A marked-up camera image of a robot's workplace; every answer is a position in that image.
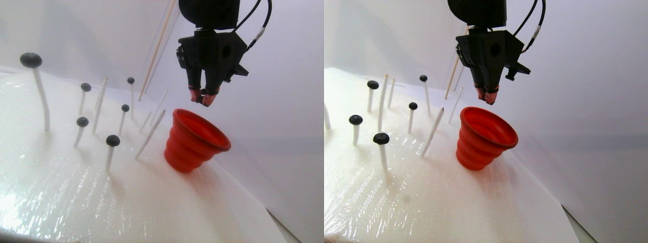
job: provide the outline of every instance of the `black ball top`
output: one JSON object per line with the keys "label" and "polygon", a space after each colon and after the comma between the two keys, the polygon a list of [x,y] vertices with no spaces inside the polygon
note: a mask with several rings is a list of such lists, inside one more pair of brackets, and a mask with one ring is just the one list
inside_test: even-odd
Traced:
{"label": "black ball top", "polygon": [[113,135],[110,135],[110,136],[108,136],[106,138],[106,144],[111,146],[111,147],[116,147],[116,146],[119,145],[119,143],[120,143],[120,141],[119,141],[119,137],[117,137],[117,135],[113,134]]}
{"label": "black ball top", "polygon": [[354,126],[360,125],[362,123],[362,117],[359,115],[352,115],[351,117],[349,117],[349,123]]}
{"label": "black ball top", "polygon": [[384,132],[378,133],[373,136],[373,142],[377,143],[378,145],[386,145],[387,143],[389,143],[389,135]]}
{"label": "black ball top", "polygon": [[36,53],[28,52],[20,56],[20,63],[28,68],[37,68],[43,64],[43,59]]}
{"label": "black ball top", "polygon": [[378,89],[378,82],[370,80],[367,82],[367,87],[369,87],[369,89]]}
{"label": "black ball top", "polygon": [[83,83],[81,84],[81,89],[85,92],[90,92],[90,90],[92,90],[92,86],[90,86],[90,84],[88,83]]}
{"label": "black ball top", "polygon": [[82,128],[85,128],[85,127],[87,126],[87,124],[88,124],[87,118],[85,118],[85,117],[79,117],[79,118],[76,120],[76,124],[79,125],[79,126],[82,127]]}

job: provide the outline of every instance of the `red silicone cup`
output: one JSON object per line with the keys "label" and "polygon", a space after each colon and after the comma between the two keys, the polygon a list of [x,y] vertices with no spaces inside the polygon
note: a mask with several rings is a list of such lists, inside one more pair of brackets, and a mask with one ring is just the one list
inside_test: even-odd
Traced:
{"label": "red silicone cup", "polygon": [[225,134],[209,121],[191,111],[176,109],[164,157],[177,171],[189,173],[231,146]]}
{"label": "red silicone cup", "polygon": [[457,159],[468,169],[481,170],[518,144],[518,134],[511,125],[490,111],[466,107],[459,117]]}

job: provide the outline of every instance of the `white backdrop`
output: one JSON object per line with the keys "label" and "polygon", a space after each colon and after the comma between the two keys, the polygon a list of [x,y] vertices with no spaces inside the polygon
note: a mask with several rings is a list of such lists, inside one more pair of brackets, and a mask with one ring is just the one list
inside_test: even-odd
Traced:
{"label": "white backdrop", "polygon": [[325,67],[419,85],[425,74],[429,87],[447,85],[454,37],[465,31],[447,1],[327,0],[324,12]]}
{"label": "white backdrop", "polygon": [[[140,90],[172,0],[2,0],[0,66],[24,69],[20,55],[38,53],[41,70],[99,85]],[[167,26],[168,36],[178,17]]]}
{"label": "white backdrop", "polygon": [[[441,53],[437,45],[423,46],[420,36],[454,30],[454,24],[415,21],[420,12],[451,14],[441,6],[446,1],[332,2],[326,7],[327,23],[342,30],[327,25],[327,65],[373,76],[405,70],[414,79],[420,71],[413,68],[419,66],[413,60],[434,59],[427,62],[430,70],[446,71],[453,64],[454,58],[434,55]],[[501,115],[516,128],[520,143],[512,151],[596,240],[645,242],[648,33],[641,25],[648,23],[648,5],[640,0],[548,2],[542,31],[520,57],[531,75],[518,74],[514,82],[502,77],[497,102],[488,106],[476,99],[466,69],[459,84],[467,89],[463,100]],[[532,3],[508,1],[506,29],[514,32]],[[540,7],[538,3],[518,34],[524,43],[535,31]],[[334,22],[339,19],[356,21],[344,26]],[[415,31],[394,30],[403,28],[404,21]],[[447,38],[454,41],[454,36]],[[374,47],[385,41],[394,48]],[[446,48],[440,40],[437,44]],[[441,83],[445,88],[447,79]]]}
{"label": "white backdrop", "polygon": [[[239,19],[254,3],[241,1]],[[262,1],[237,30],[246,43],[257,35],[266,6]],[[180,16],[146,93],[157,102],[169,89],[167,111],[188,109],[219,127],[232,149],[215,160],[302,242],[324,235],[322,26],[321,1],[274,1],[265,34],[241,61],[249,76],[223,83],[206,108],[189,100],[176,59],[178,38],[194,31]]]}

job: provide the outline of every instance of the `white foam surface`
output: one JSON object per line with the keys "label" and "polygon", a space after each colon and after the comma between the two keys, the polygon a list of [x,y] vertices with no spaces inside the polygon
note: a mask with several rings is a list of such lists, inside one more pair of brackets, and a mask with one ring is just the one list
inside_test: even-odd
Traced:
{"label": "white foam surface", "polygon": [[[262,206],[252,203],[251,195],[220,166],[182,174],[167,164],[168,121],[135,160],[145,138],[139,133],[145,110],[126,116],[121,144],[106,171],[105,140],[117,134],[122,104],[106,97],[97,133],[87,126],[73,148],[81,89],[45,73],[42,78],[50,132],[43,131],[32,74],[0,77],[3,232],[57,242],[285,242]],[[97,91],[86,96],[83,116],[90,123]],[[228,198],[228,193],[237,195]],[[236,200],[248,202],[236,205]],[[241,230],[246,221],[256,222],[251,228],[259,235]]]}
{"label": "white foam surface", "polygon": [[[481,171],[456,157],[458,119],[444,118],[428,154],[419,157],[435,117],[424,102],[395,92],[385,110],[388,167],[380,165],[378,111],[366,111],[368,79],[325,70],[325,237],[329,242],[524,242],[515,197],[503,158]],[[419,104],[407,134],[410,102]],[[441,107],[433,107],[436,114]],[[352,145],[351,115],[361,115]]]}

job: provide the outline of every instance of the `black cable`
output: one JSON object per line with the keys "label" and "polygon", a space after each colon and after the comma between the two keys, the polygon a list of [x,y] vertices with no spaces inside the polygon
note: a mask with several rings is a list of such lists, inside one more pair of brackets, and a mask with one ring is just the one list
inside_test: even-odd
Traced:
{"label": "black cable", "polygon": [[[268,25],[268,21],[270,20],[271,14],[272,14],[272,0],[268,0],[268,13],[266,14],[266,21],[263,22],[263,26],[261,26],[261,28],[264,29],[266,28],[266,26]],[[252,46],[257,42],[257,38],[259,37],[260,36],[257,36],[252,42],[250,42],[247,51],[249,51],[249,49],[252,48]]]}
{"label": "black cable", "polygon": [[[537,32],[540,31],[540,27],[542,26],[542,22],[544,21],[544,11],[546,9],[546,4],[547,3],[545,2],[545,0],[542,0],[542,13],[540,14],[540,21],[538,22],[538,29],[536,30]],[[529,41],[529,45],[527,45],[527,47],[524,49],[524,51],[522,51],[522,53],[526,52],[529,49],[529,47],[533,44],[533,41],[535,41],[535,38],[537,36],[537,32],[533,34],[533,37]]]}
{"label": "black cable", "polygon": [[518,34],[518,32],[520,32],[520,30],[522,29],[522,27],[524,26],[526,21],[529,20],[529,17],[531,17],[531,14],[533,13],[533,10],[535,9],[535,5],[537,3],[538,3],[538,0],[533,1],[533,6],[531,6],[531,10],[529,10],[529,13],[527,14],[527,17],[524,18],[524,21],[522,22],[522,24],[520,24],[520,26],[518,27],[518,30],[515,31],[513,36],[516,36]]}
{"label": "black cable", "polygon": [[236,32],[236,31],[238,30],[238,28],[240,28],[241,25],[243,25],[243,23],[245,23],[245,21],[248,20],[248,18],[249,18],[250,16],[252,16],[252,13],[254,13],[254,10],[256,10],[257,7],[259,6],[259,3],[261,3],[261,0],[257,0],[257,4],[254,5],[254,7],[252,8],[252,10],[249,11],[248,15],[245,16],[245,18],[243,18],[243,20],[241,21],[241,23],[239,23],[239,24],[237,25],[237,27],[234,28],[234,30],[232,30],[232,32]]}

